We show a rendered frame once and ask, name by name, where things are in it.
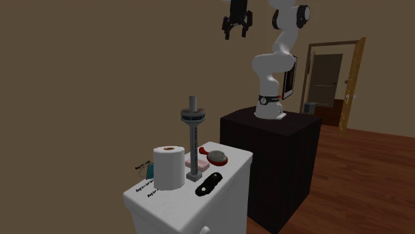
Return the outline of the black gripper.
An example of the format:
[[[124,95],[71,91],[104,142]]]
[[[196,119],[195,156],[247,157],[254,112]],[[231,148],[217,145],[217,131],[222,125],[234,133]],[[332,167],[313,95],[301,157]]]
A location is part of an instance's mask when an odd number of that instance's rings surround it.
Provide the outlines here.
[[[241,36],[245,38],[247,31],[253,25],[253,13],[247,10],[247,0],[231,0],[230,16],[223,18],[221,26],[225,40],[229,40],[230,30],[239,22],[243,26]]]

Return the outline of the dark brown door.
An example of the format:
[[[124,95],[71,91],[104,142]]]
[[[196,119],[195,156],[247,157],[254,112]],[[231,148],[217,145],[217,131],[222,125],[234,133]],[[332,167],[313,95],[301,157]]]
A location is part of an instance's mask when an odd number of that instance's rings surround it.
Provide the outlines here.
[[[332,108],[343,55],[315,55],[311,68],[308,102],[316,106]]]

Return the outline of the grey tower model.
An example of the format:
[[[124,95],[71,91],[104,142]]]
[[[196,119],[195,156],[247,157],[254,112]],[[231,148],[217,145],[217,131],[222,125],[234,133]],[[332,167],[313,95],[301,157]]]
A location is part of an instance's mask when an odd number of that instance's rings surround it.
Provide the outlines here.
[[[206,111],[198,108],[196,96],[190,96],[189,107],[182,109],[180,116],[181,121],[190,127],[190,172],[186,178],[196,182],[202,177],[198,171],[198,125],[206,119]]]

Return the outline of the golden open door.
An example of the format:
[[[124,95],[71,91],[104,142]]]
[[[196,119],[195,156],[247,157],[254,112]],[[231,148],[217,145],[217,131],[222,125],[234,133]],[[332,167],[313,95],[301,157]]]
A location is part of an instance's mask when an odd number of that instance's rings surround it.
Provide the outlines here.
[[[346,132],[348,119],[350,116],[350,110],[352,107],[352,101],[354,97],[354,92],[356,88],[356,82],[358,79],[358,73],[360,70],[360,64],[362,60],[362,55],[364,52],[364,46],[366,42],[366,37],[362,37],[358,40],[354,46],[354,52],[351,60],[350,71],[348,75],[348,82],[345,90],[345,97],[343,99],[343,107],[341,111],[341,117],[339,120],[339,134],[343,137]]]

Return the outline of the red hairbrush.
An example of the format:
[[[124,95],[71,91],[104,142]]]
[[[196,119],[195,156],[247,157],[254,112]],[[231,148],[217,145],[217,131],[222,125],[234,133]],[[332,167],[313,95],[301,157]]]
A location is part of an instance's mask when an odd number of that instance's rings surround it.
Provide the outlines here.
[[[199,148],[199,153],[206,155],[208,162],[215,166],[224,166],[228,162],[227,156],[220,150],[206,151],[204,147]]]

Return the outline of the black robot stand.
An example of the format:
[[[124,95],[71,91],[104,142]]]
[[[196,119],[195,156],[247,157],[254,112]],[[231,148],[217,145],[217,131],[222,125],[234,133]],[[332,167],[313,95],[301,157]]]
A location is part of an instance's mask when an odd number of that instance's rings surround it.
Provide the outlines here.
[[[310,192],[322,119],[288,112],[264,120],[254,108],[221,118],[220,142],[252,152],[247,215],[278,234]]]

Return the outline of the pink soap bar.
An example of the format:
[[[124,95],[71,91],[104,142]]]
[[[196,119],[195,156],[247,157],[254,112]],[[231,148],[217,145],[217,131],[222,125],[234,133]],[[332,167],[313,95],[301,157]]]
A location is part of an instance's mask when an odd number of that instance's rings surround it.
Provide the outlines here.
[[[196,165],[199,172],[204,172],[209,168],[210,163],[205,160],[198,160]],[[188,168],[192,167],[191,159],[185,161],[185,166]]]

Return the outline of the white toilet paper roll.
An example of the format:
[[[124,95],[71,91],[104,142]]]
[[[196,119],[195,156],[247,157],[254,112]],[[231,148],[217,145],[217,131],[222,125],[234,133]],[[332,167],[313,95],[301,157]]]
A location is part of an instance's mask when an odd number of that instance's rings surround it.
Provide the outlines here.
[[[154,148],[154,187],[175,190],[185,184],[185,149],[181,146]]]

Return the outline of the black remote control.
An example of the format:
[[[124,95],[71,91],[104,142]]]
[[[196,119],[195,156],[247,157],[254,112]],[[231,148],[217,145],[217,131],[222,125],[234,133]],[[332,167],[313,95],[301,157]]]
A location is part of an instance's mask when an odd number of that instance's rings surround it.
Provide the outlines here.
[[[211,193],[222,179],[223,176],[219,172],[212,173],[196,188],[195,194],[201,197]]]

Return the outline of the white toilet tank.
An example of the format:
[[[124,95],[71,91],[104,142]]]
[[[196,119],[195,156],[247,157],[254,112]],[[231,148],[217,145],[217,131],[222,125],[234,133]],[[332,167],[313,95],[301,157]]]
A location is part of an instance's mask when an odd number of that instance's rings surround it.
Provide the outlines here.
[[[211,165],[200,180],[187,180],[175,190],[159,191],[152,180],[143,179],[123,193],[136,234],[246,234],[253,154],[215,142],[203,147],[223,151],[227,164]],[[197,196],[196,188],[214,172],[223,179],[211,193]]]

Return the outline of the white-framed dark wall picture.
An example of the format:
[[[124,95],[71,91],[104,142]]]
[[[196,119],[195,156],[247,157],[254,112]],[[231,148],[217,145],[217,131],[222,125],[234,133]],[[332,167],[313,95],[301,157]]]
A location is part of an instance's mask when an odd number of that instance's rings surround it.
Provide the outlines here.
[[[294,83],[295,83],[295,74],[297,68],[297,57],[294,56],[294,64],[293,67],[284,73],[284,82],[283,82],[283,91],[282,91],[282,99],[288,98],[293,93]]]

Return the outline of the brown door frame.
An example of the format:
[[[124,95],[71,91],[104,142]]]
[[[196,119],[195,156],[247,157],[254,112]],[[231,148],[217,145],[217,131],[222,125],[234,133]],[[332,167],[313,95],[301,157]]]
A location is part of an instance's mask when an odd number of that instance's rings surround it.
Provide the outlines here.
[[[352,41],[334,41],[334,42],[325,42],[325,43],[310,43],[308,45],[307,50],[307,59],[305,63],[305,71],[304,71],[304,79],[303,79],[303,87],[302,87],[302,93],[301,93],[301,102],[300,102],[300,108],[299,113],[303,113],[303,105],[304,105],[304,99],[305,99],[305,92],[307,87],[307,77],[310,71],[310,65],[311,65],[311,51],[313,47],[323,47],[323,46],[337,46],[337,45],[353,45],[358,43],[358,40],[352,40]]]

